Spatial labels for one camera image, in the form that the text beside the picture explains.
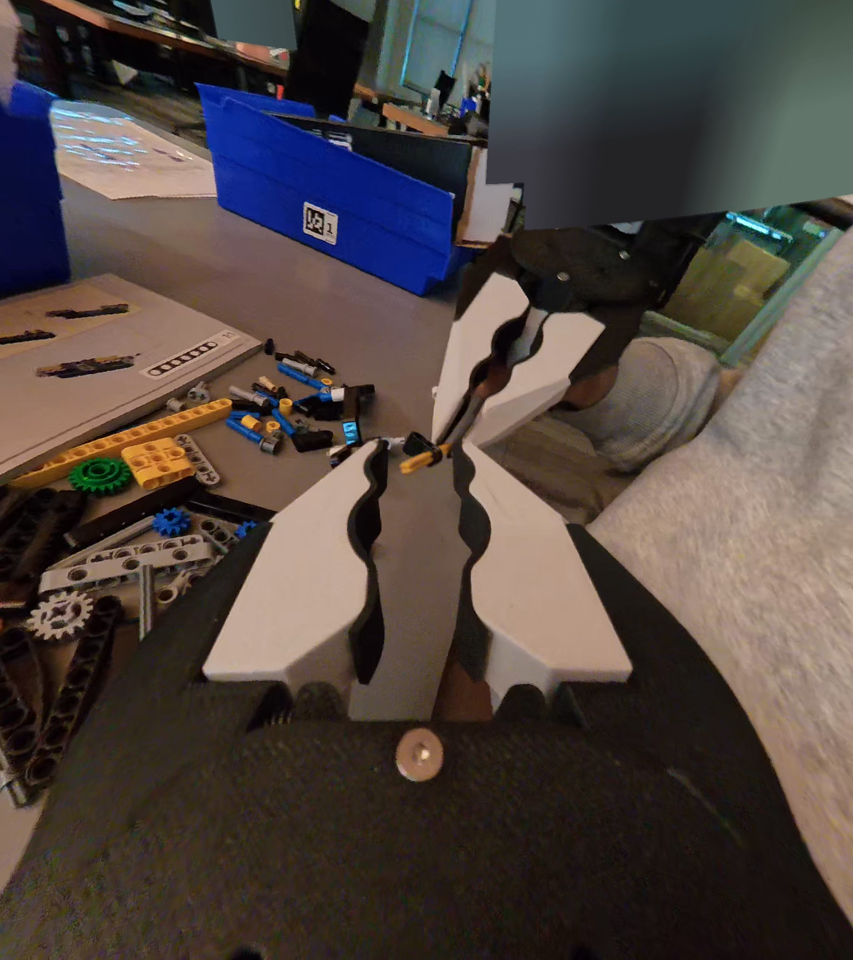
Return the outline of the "glass window wall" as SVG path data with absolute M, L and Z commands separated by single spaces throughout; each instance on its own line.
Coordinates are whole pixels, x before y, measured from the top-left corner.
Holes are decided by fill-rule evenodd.
M 479 72 L 493 73 L 495 1 L 389 1 L 382 16 L 375 87 L 425 97 L 441 73 L 454 95 Z

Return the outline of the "long black lego beam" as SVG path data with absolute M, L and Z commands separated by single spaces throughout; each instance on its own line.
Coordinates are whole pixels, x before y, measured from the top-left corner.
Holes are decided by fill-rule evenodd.
M 93 547 L 163 510 L 182 506 L 201 491 L 202 485 L 195 477 L 181 479 L 74 527 L 62 535 L 62 540 L 74 551 Z

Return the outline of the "grey lego gear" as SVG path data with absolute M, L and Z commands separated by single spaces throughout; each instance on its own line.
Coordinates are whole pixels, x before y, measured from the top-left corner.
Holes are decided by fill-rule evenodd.
M 39 642 L 71 642 L 88 626 L 94 606 L 94 600 L 83 592 L 53 593 L 38 602 L 27 620 L 27 629 Z

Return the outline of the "black lego beam with holes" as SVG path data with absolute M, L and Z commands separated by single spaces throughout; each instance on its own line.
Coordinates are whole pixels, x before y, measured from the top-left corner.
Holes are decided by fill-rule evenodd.
M 46 789 L 55 779 L 107 679 L 123 617 L 122 601 L 115 595 L 103 596 L 93 604 L 90 624 L 77 641 L 36 749 L 24 768 L 22 779 L 30 791 Z

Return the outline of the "yellow axle with black connector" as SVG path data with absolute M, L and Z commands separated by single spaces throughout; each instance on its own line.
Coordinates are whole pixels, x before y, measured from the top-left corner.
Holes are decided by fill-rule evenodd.
M 434 467 L 449 457 L 452 450 L 451 443 L 436 443 L 422 433 L 412 431 L 401 445 L 404 458 L 399 465 L 399 472 L 411 475 Z

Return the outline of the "cardboard flap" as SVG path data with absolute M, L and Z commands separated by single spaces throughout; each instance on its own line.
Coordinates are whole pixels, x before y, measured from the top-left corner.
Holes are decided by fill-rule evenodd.
M 488 150 L 474 146 L 471 150 L 462 213 L 454 244 L 459 247 L 483 248 L 493 244 L 507 230 L 513 213 L 523 198 L 523 186 L 487 181 Z

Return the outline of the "short grey lego beam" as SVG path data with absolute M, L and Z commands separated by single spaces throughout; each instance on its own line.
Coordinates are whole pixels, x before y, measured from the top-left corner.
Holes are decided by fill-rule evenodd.
M 236 529 L 225 521 L 200 513 L 188 513 L 189 534 L 201 538 L 220 556 L 230 553 L 240 542 Z

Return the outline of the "thin grey lego liftarm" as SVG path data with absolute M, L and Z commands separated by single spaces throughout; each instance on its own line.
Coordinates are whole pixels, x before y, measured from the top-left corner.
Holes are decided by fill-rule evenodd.
M 197 481 L 203 487 L 213 489 L 221 485 L 219 472 L 190 434 L 179 434 L 172 440 L 182 449 L 185 459 L 193 467 Z

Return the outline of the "person's right hand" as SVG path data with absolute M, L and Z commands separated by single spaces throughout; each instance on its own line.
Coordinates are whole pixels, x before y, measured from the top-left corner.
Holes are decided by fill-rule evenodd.
M 561 412 L 580 412 L 600 403 L 613 390 L 619 365 L 606 368 L 571 382 L 554 408 Z

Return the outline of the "long grey lego beam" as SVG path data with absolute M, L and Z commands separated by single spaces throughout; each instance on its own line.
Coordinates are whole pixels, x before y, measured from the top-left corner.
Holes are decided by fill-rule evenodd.
M 143 567 L 192 570 L 217 557 L 215 546 L 203 537 L 187 535 L 122 546 L 94 554 L 70 566 L 50 568 L 39 579 L 40 594 L 82 590 L 104 582 L 126 582 Z

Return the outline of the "cardboard box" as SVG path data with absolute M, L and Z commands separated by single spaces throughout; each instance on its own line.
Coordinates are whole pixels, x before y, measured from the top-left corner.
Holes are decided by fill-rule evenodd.
M 793 235 L 729 215 L 690 261 L 662 314 L 732 343 L 763 309 L 792 264 Z

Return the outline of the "printed paper sheet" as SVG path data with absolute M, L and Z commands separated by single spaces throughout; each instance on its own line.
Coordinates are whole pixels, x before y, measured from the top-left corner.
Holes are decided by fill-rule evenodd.
M 56 100 L 49 110 L 60 178 L 109 200 L 213 199 L 213 163 L 111 107 Z

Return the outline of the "person's right forearm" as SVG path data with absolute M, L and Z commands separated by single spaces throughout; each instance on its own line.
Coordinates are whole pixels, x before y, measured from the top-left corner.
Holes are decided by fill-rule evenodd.
M 700 345 L 667 337 L 635 339 L 617 365 L 615 384 L 601 402 L 551 413 L 622 474 L 639 472 L 696 438 L 745 374 L 722 366 Z

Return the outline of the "black curved lego panel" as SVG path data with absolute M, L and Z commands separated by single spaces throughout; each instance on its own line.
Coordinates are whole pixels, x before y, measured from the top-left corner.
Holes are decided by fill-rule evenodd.
M 34 592 L 41 575 L 67 548 L 66 534 L 83 519 L 87 496 L 44 487 L 13 499 L 0 516 L 0 595 Z

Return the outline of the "green lego gear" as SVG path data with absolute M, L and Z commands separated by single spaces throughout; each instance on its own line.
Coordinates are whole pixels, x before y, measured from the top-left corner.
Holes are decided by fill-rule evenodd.
M 130 466 L 121 458 L 97 457 L 78 463 L 67 476 L 74 491 L 89 497 L 113 497 L 134 482 Z

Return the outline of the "person's grey clothing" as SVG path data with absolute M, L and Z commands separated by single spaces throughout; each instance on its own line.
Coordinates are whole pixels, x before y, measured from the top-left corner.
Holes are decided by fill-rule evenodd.
M 853 227 L 589 531 L 718 667 L 853 924 Z

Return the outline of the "long yellow lego beam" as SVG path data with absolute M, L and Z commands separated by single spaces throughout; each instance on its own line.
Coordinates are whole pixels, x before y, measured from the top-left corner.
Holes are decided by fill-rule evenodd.
M 122 450 L 144 443 L 189 434 L 204 426 L 223 421 L 233 411 L 229 397 L 207 402 L 193 409 L 169 414 L 132 426 L 107 437 L 88 440 L 64 450 L 41 466 L 8 482 L 14 489 L 31 490 L 68 477 L 80 463 L 96 458 L 118 458 Z

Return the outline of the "yellow lego frame piece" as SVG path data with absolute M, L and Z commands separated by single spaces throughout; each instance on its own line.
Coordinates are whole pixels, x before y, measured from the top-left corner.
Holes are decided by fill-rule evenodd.
M 195 475 L 186 450 L 174 438 L 153 438 L 124 447 L 120 456 L 138 486 L 156 491 Z

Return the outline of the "grey instruction booklet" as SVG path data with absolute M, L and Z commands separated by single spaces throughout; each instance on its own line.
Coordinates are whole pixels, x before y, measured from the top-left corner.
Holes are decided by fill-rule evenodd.
M 259 339 L 112 274 L 0 301 L 0 486 L 161 409 Z

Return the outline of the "wooden table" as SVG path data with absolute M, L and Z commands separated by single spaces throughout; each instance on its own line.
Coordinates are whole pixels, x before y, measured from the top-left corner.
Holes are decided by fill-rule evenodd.
M 108 12 L 97 6 L 75 1 L 38 1 L 25 2 L 34 13 L 37 21 L 43 18 L 70 18 L 87 27 L 103 32 L 128 37 L 138 42 L 148 42 L 162 50 L 179 51 L 194 56 L 204 56 L 223 62 L 229 62 L 238 70 L 238 83 L 246 88 L 248 80 L 246 69 L 257 70 L 268 77 L 268 83 L 277 93 L 289 94 L 289 55 L 272 54 L 266 47 L 256 45 L 236 45 L 215 38 L 202 36 L 195 38 L 168 26 L 157 26 L 151 20 L 142 22 L 128 16 Z M 419 135 L 445 138 L 449 136 L 449 118 L 443 115 L 439 119 L 428 118 L 416 104 L 387 90 L 377 89 L 356 82 L 351 97 L 380 117 L 380 125 L 390 129 L 411 131 Z

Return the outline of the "pile of small lego pins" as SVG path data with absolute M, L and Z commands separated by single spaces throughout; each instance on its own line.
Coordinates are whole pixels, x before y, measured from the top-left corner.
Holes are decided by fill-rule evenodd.
M 331 362 L 300 349 L 283 351 L 273 338 L 261 350 L 276 370 L 248 389 L 228 388 L 228 429 L 262 453 L 289 447 L 324 454 L 331 470 L 344 464 L 366 441 L 364 418 L 378 398 L 376 386 L 345 383 Z

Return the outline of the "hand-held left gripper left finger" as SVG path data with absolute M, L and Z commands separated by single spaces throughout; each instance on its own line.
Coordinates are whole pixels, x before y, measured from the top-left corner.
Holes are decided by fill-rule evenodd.
M 217 683 L 328 683 L 355 719 L 434 704 L 434 477 L 381 441 L 270 522 L 203 664 Z

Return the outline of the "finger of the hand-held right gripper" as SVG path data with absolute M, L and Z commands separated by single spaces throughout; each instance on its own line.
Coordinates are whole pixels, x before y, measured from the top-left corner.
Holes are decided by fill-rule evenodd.
M 513 366 L 506 385 L 480 405 L 463 442 L 484 449 L 531 423 L 560 402 L 573 372 L 605 325 L 584 313 L 554 313 L 540 329 L 539 348 Z
M 494 271 L 452 323 L 434 397 L 434 445 L 456 443 L 469 433 L 492 399 L 489 378 L 505 384 L 507 361 L 525 333 L 529 311 L 521 283 Z

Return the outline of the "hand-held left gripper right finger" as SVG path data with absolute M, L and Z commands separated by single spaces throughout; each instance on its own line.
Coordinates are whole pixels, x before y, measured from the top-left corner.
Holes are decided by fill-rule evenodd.
M 468 547 L 453 650 L 501 703 L 517 687 L 550 702 L 569 683 L 625 683 L 633 665 L 569 524 L 475 445 L 451 454 Z

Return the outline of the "thin black lego beam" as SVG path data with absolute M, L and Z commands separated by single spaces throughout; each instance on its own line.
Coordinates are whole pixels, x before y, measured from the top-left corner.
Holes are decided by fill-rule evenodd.
M 195 492 L 192 497 L 183 502 L 182 506 L 195 514 L 234 525 L 244 522 L 256 524 L 270 522 L 276 515 L 276 510 L 222 496 L 205 489 Z

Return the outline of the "blue storage bin with tag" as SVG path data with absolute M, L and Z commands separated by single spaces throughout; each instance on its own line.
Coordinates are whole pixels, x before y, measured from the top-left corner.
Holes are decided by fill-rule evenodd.
M 260 94 L 197 84 L 219 206 L 416 296 L 476 260 L 457 192 L 325 138 L 332 126 Z

